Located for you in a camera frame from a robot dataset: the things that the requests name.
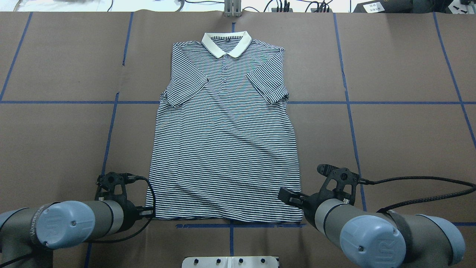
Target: black cable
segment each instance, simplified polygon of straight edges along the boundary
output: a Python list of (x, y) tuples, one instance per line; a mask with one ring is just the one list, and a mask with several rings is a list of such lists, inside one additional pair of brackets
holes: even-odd
[(190, 2), (189, 0), (185, 0), (185, 2), (190, 3), (190, 4), (200, 4), (200, 3), (218, 3), (218, 4), (224, 4), (225, 2), (218, 2), (218, 1), (198, 1), (198, 2)]
[(180, 10), (182, 10), (184, 5), (185, 5), (185, 0), (180, 0), (180, 7), (175, 12), (180, 12)]
[(273, 1), (273, 0), (269, 0), (268, 4), (266, 4), (265, 10), (263, 10), (263, 12), (266, 12), (266, 9), (268, 8), (269, 4), (271, 4), (272, 1)]
[(111, 0), (111, 6), (108, 8), (108, 11), (106, 11), (106, 12), (109, 12), (109, 10), (111, 10), (112, 4), (114, 4), (114, 0)]
[(6, 267), (6, 266), (8, 266), (8, 265), (10, 265), (10, 264), (12, 264), (12, 263), (14, 263), (14, 262), (19, 261), (19, 260), (23, 260), (23, 259), (26, 259), (26, 258), (31, 258), (31, 257), (33, 257), (34, 255), (36, 255), (36, 254), (35, 254), (34, 252), (31, 252), (31, 253), (22, 255), (22, 256), (20, 256), (20, 257), (16, 257), (16, 258), (14, 258), (14, 259), (11, 259), (11, 260), (9, 260), (9, 261), (6, 261), (6, 262), (0, 264), (0, 268)]
[(467, 194), (470, 194), (470, 193), (476, 191), (476, 185), (473, 184), (473, 183), (465, 182), (465, 181), (459, 181), (459, 180), (453, 180), (453, 179), (448, 179), (448, 178), (432, 177), (432, 176), (395, 177), (395, 178), (379, 180), (379, 181), (369, 181), (369, 180), (365, 180), (365, 179), (361, 178), (359, 183), (364, 184), (364, 185), (376, 185), (376, 184), (380, 184), (380, 183), (385, 183), (385, 182), (390, 182), (390, 181), (397, 181), (397, 180), (438, 180), (438, 181), (444, 181), (444, 182), (450, 182), (450, 183), (465, 185), (465, 186), (469, 186), (471, 188), (467, 189), (467, 190), (464, 190), (464, 191), (459, 191), (459, 192), (440, 195), (440, 196), (425, 197), (425, 198), (419, 198), (419, 199), (413, 199), (413, 200), (400, 202), (400, 203), (397, 203), (397, 204), (393, 204), (391, 206), (383, 207), (383, 208), (381, 208), (377, 211), (378, 213), (383, 213), (383, 212), (386, 212), (388, 210), (395, 209), (395, 208), (401, 207), (401, 206), (407, 206), (407, 205), (412, 205), (412, 204), (431, 202), (431, 201), (442, 200), (442, 199), (447, 199), (447, 198), (452, 198), (452, 197), (457, 197), (457, 196), (463, 196), (463, 195), (467, 195)]
[(307, 5), (306, 11), (304, 11), (304, 13), (307, 12), (307, 10), (309, 9), (309, 7), (310, 7), (313, 3), (316, 3), (316, 4), (317, 4), (317, 8), (319, 8), (319, 2), (317, 2), (317, 1), (312, 1), (312, 2), (310, 2), (310, 3)]
[(323, 9), (325, 4), (326, 4), (326, 2), (322, 1), (322, 3), (320, 5), (317, 5), (317, 9), (313, 12), (322, 12), (322, 9)]
[(146, 179), (146, 178), (143, 178), (143, 179), (139, 179), (139, 180), (143, 180), (143, 181), (146, 181), (147, 182), (147, 186), (149, 187), (150, 189), (150, 192), (152, 193), (152, 198), (153, 198), (153, 201), (152, 201), (152, 206), (154, 207), (154, 212), (152, 213), (152, 217), (149, 218), (149, 220), (144, 224), (144, 226), (139, 229), (137, 232), (133, 233), (132, 235), (128, 236), (128, 237), (124, 237), (124, 238), (121, 238), (121, 239), (115, 239), (115, 240), (90, 240), (90, 241), (86, 241), (86, 242), (89, 242), (89, 243), (97, 243), (97, 244), (111, 244), (111, 243), (117, 243), (117, 242), (122, 242), (122, 241), (125, 241), (129, 238), (133, 238), (134, 236), (138, 235), (139, 233), (141, 233), (146, 227), (147, 225), (149, 225), (149, 223), (151, 222), (151, 220), (153, 218), (155, 218), (155, 211), (156, 211), (156, 198), (155, 198), (155, 193), (154, 193), (154, 188), (152, 188), (152, 185), (150, 184), (149, 180)]
[(254, 10), (258, 11), (258, 10), (255, 9), (254, 7), (245, 7), (245, 8), (243, 8), (243, 10), (245, 10), (245, 9), (254, 9)]

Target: shirt collar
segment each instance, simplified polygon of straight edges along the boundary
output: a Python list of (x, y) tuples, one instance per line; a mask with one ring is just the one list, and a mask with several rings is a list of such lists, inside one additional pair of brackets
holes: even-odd
[[(230, 36), (241, 36), (241, 40), (238, 45), (230, 52), (224, 52), (221, 48), (217, 46), (211, 39), (211, 37), (230, 37)], [(247, 31), (240, 32), (230, 32), (230, 33), (205, 33), (203, 35), (202, 44), (207, 48), (207, 50), (213, 54), (216, 58), (228, 54), (233, 58), (239, 57), (251, 43), (251, 36)]]

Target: striped polo shirt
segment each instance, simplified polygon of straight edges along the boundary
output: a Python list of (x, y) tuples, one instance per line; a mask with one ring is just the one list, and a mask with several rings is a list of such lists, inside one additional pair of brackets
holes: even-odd
[(278, 200), (280, 187), (300, 191), (283, 57), (246, 31), (173, 45), (149, 174), (156, 218), (302, 219)]

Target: blue tape line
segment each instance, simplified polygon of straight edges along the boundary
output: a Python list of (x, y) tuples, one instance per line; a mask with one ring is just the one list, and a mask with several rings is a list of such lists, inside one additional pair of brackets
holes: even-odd
[(89, 266), (89, 259), (91, 258), (91, 249), (92, 243), (88, 243), (88, 251), (86, 252), (86, 259), (84, 260), (84, 268), (88, 268)]
[(7, 73), (7, 78), (5, 79), (5, 83), (3, 84), (3, 88), (0, 93), (0, 101), (3, 99), (3, 95), (5, 94), (5, 90), (7, 89), (8, 80), (10, 79), (11, 72), (13, 71), (13, 66), (15, 65), (15, 62), (17, 61), (18, 53), (20, 52), (21, 45), (23, 44), (23, 40), (25, 39), (25, 35), (27, 34), (28, 26), (30, 25), (32, 15), (33, 15), (33, 12), (30, 12), (30, 15), (28, 16), (27, 24), (25, 25), (25, 28), (23, 29), (23, 34), (21, 35), (20, 42), (18, 42), (17, 51), (15, 51), (15, 55), (13, 56), (13, 60), (11, 61), (10, 69), (8, 70), (8, 73)]
[(453, 222), (455, 226), (476, 226), (476, 222)]
[(346, 102), (340, 101), (295, 101), (288, 102), (288, 104), (347, 104)]
[(126, 45), (124, 46), (124, 58), (122, 58), (122, 66), (126, 65), (127, 47), (129, 46), (130, 29), (132, 28), (133, 17), (134, 17), (134, 12), (131, 12), (130, 19), (129, 19), (129, 29), (127, 30)]
[[(344, 84), (344, 89), (346, 92), (346, 103), (347, 103), (347, 113), (348, 113), (349, 122), (350, 122), (350, 133), (352, 134), (352, 144), (354, 145), (354, 156), (357, 162), (358, 174), (360, 177), (362, 177), (362, 173), (360, 171), (360, 161), (359, 161), (358, 151), (357, 151), (356, 135), (354, 131), (354, 121), (352, 120), (352, 112), (350, 110), (350, 99), (349, 99), (349, 91), (347, 90), (347, 79), (346, 79), (346, 74), (344, 73), (344, 61), (342, 60), (342, 49), (340, 46), (339, 29), (337, 27), (337, 16), (335, 13), (333, 13), (333, 15), (334, 15), (334, 28), (336, 29), (337, 49), (339, 51), (340, 70), (342, 72), (342, 82)], [(367, 211), (367, 203), (365, 201), (364, 187), (362, 185), (360, 186), (360, 194), (362, 197), (362, 208), (364, 211)]]
[[(0, 101), (4, 104), (114, 104), (114, 101)], [(359, 101), (291, 101), (288, 104), (403, 104), (403, 105), (460, 105), (460, 102), (359, 102)], [(160, 104), (160, 101), (118, 101), (118, 104)], [(475, 105), (476, 102), (463, 102)]]
[[(250, 223), (250, 224), (233, 224), (233, 228), (302, 228), (306, 226), (300, 223)], [(177, 229), (180, 228), (230, 228), (230, 224), (177, 224)]]
[(160, 101), (119, 101), (118, 104), (159, 104)]
[(438, 38), (440, 39), (441, 49), (443, 50), (443, 55), (445, 56), (446, 64), (448, 65), (449, 73), (451, 75), (451, 79), (453, 80), (453, 85), (455, 86), (456, 94), (458, 95), (459, 103), (461, 104), (461, 109), (463, 110), (463, 114), (465, 115), (466, 124), (468, 125), (469, 133), (471, 134), (471, 138), (473, 139), (473, 145), (476, 148), (476, 138), (473, 133), (473, 128), (471, 127), (471, 123), (469, 122), (468, 115), (466, 113), (466, 108), (463, 103), (463, 99), (461, 98), (461, 93), (459, 92), (458, 84), (456, 83), (456, 78), (453, 73), (453, 69), (451, 69), (451, 64), (448, 59), (448, 55), (446, 53), (445, 45), (443, 44), (443, 39), (441, 38), (440, 27), (438, 26), (438, 19), (436, 18), (436, 13), (433, 12), (433, 19), (435, 20), (436, 32), (438, 34)]
[(230, 256), (235, 255), (235, 247), (233, 245), (234, 243), (234, 228), (233, 228), (233, 221), (230, 220)]
[(5, 104), (114, 104), (113, 101), (0, 101)]
[(111, 144), (112, 127), (114, 126), (114, 120), (116, 119), (118, 99), (119, 99), (119, 92), (116, 93), (116, 99), (114, 100), (114, 108), (112, 109), (111, 124), (109, 125), (108, 142), (106, 143), (106, 151), (104, 152), (104, 162), (102, 163), (101, 175), (104, 175), (106, 173), (106, 162), (108, 160), (109, 146)]
[(358, 102), (349, 101), (350, 104), (422, 104), (422, 105), (445, 105), (460, 104), (459, 102)]
[[(116, 119), (116, 110), (118, 106), (119, 92), (116, 93), (116, 99), (114, 100), (114, 108), (112, 109), (111, 123), (109, 125), (108, 141), (106, 142), (106, 151), (104, 152), (104, 162), (102, 163), (101, 175), (106, 172), (106, 162), (109, 155), (109, 145), (111, 143), (112, 127), (114, 126), (114, 120)], [(92, 243), (88, 243), (88, 250), (86, 252), (86, 258), (84, 260), (84, 268), (88, 268), (89, 259), (91, 256)]]

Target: blue joint cap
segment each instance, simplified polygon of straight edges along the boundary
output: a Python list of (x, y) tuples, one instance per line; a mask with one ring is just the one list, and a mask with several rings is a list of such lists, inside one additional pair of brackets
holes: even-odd
[(65, 201), (48, 207), (38, 217), (37, 237), (51, 248), (73, 247), (92, 233), (96, 218), (92, 209), (79, 201)]
[(427, 216), (423, 214), (417, 215), (423, 216), (434, 222), (436, 225), (438, 225), (438, 227), (440, 227), (440, 229), (448, 238), (449, 243), (451, 244), (451, 248), (453, 250), (453, 260), (451, 261), (450, 266), (461, 262), (463, 260), (463, 255), (466, 251), (466, 244), (463, 235), (458, 230), (458, 228), (448, 220), (445, 220), (440, 217)]
[(353, 263), (366, 268), (397, 268), (407, 250), (396, 227), (371, 215), (357, 216), (344, 225), (340, 247)]

